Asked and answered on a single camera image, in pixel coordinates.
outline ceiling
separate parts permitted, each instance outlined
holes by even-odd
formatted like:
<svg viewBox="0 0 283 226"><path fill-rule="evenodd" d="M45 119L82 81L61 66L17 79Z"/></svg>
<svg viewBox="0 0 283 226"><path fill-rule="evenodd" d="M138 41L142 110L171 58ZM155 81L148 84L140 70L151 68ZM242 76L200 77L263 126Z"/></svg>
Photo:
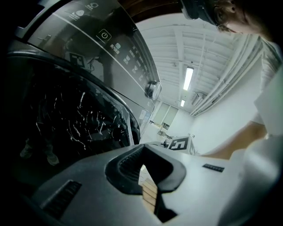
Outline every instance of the ceiling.
<svg viewBox="0 0 283 226"><path fill-rule="evenodd" d="M239 77L247 67L242 59L243 54L246 59L253 58L255 47L260 45L258 37L220 33L215 26L200 19L187 20L180 13L147 19L137 23L137 26L151 51L161 79L159 100L182 108L180 102L183 99L186 102L182 109L190 113L199 107L192 105L197 93L209 96L217 88L226 90L223 84L218 84L219 81L226 81L222 81L221 77L229 73ZM187 67L194 68L188 91L183 89Z"/></svg>

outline fluorescent light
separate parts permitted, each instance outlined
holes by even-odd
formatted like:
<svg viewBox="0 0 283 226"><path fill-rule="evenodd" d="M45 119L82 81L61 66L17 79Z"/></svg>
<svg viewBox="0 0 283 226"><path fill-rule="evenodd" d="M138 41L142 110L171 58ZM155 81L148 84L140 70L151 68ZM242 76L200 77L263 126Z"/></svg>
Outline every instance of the fluorescent light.
<svg viewBox="0 0 283 226"><path fill-rule="evenodd" d="M182 101L181 101L181 107L184 107L184 104L185 104L185 101L182 100Z"/></svg>
<svg viewBox="0 0 283 226"><path fill-rule="evenodd" d="M185 78L185 83L184 83L184 90L188 90L190 83L191 83L191 77L193 75L194 69L193 68L187 68L186 71L186 78Z"/></svg>

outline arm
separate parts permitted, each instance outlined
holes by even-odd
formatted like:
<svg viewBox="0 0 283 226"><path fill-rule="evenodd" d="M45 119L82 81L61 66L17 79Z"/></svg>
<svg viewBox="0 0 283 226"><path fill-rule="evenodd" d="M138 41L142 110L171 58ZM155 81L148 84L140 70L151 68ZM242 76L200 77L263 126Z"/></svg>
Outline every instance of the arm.
<svg viewBox="0 0 283 226"><path fill-rule="evenodd" d="M222 145L212 150L212 154L203 156L230 159L234 151L247 148L253 141L263 138L265 135L265 126L251 121Z"/></svg>

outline person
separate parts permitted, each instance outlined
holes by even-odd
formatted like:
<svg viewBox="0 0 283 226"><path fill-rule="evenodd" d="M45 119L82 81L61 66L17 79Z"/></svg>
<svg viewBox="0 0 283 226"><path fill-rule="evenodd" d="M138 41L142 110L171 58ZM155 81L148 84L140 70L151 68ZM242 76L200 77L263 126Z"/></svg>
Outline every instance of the person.
<svg viewBox="0 0 283 226"><path fill-rule="evenodd" d="M181 0L184 8L189 2L187 1L186 5L185 1L187 0ZM264 49L260 84L262 92L282 64L281 31L276 26L276 21L280 21L277 19L280 15L278 7L255 0L196 0L192 4L194 5L186 9L189 16L195 13L192 11L195 9L196 17L215 25L220 31L261 36ZM203 156L230 159L234 151L247 148L253 141L264 138L266 134L265 125L257 113L230 139Z"/></svg>
<svg viewBox="0 0 283 226"><path fill-rule="evenodd" d="M23 118L25 119L25 128L27 139L25 147L20 152L22 159L29 159L35 150L42 150L46 155L50 165L55 166L59 163L56 154L53 153L53 142L55 138L55 130L50 126L49 106L46 93L43 86L39 85L39 81L32 79L30 91L25 97L23 105Z"/></svg>

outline white ceiling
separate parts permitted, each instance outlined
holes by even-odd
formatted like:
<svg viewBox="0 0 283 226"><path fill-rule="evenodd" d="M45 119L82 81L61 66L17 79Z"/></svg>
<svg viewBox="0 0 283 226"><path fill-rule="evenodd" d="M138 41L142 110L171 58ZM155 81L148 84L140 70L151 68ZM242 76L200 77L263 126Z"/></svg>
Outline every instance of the white ceiling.
<svg viewBox="0 0 283 226"><path fill-rule="evenodd" d="M234 64L231 59L239 54L237 49L247 48L247 45L239 47L241 34L220 33L215 26L200 19L187 20L183 14L151 18L137 26L161 79L159 100L182 108L183 99L186 101L183 109L188 112L195 110L191 103L196 93L208 95L213 91L223 73ZM188 66L194 68L194 73L186 91L183 86Z"/></svg>

